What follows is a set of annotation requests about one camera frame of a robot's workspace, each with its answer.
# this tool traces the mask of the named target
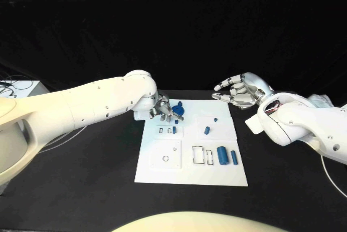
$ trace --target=black background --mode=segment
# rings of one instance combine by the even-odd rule
[[[166,93],[211,99],[211,91]],[[299,141],[281,147],[265,133],[252,133],[244,120],[256,107],[228,108],[249,187],[134,183],[145,122],[127,112],[35,157],[0,196],[0,228],[108,232],[159,213],[204,211],[288,231],[346,231],[347,198],[327,178],[321,156]],[[346,167],[324,160],[346,192]]]
[[[253,72],[346,102],[346,0],[1,0],[0,71],[62,90],[133,69],[162,89]]]

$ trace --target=white board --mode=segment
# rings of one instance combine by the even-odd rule
[[[172,99],[171,106],[179,101],[185,119],[178,125],[175,120],[169,123],[161,121],[161,116],[145,122],[134,182],[247,186],[228,104],[217,100]],[[168,133],[174,126],[176,134]],[[202,147],[204,158],[200,154],[197,159],[204,164],[194,163],[194,146]],[[220,146],[227,150],[228,165],[220,165]],[[236,151],[239,165],[233,164],[231,150]]]

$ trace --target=small blue object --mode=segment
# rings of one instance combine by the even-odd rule
[[[205,133],[205,135],[208,135],[208,133],[210,133],[210,127],[205,127],[204,133]]]
[[[178,102],[178,105],[175,105],[175,106],[172,107],[172,111],[174,111],[179,116],[184,115],[185,109],[184,109],[184,107],[182,107],[182,102],[181,102],[181,101]]]
[[[237,165],[237,155],[236,155],[236,152],[231,151],[231,157],[233,157],[233,164]]]
[[[217,148],[217,154],[218,154],[218,163],[220,165],[227,165],[230,163],[228,156],[227,156],[227,150],[226,147]]]

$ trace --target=blue cylinder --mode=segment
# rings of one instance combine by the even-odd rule
[[[226,147],[221,146],[217,148],[217,154],[218,154],[220,165],[227,165],[230,163],[230,160],[228,160]]]
[[[237,155],[236,155],[236,152],[231,151],[231,157],[233,157],[233,164],[237,165]]]
[[[204,133],[205,133],[205,135],[210,133],[210,127],[205,127]]]

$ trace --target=black table surface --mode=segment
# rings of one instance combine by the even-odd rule
[[[211,91],[166,92],[172,99],[211,99]],[[153,214],[205,211],[289,231],[346,231],[347,198],[321,156],[302,142],[281,147],[252,133],[244,120],[256,107],[228,107],[249,187],[134,183],[145,122],[127,112],[35,157],[0,196],[0,228],[111,231]],[[347,191],[344,165],[325,164]]]

